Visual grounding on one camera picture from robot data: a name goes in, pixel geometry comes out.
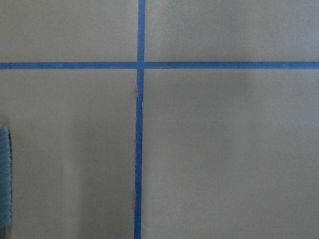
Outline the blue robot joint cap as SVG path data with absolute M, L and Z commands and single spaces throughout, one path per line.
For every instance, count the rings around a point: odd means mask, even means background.
M 0 228 L 11 223 L 12 204 L 12 156 L 10 132 L 0 126 Z

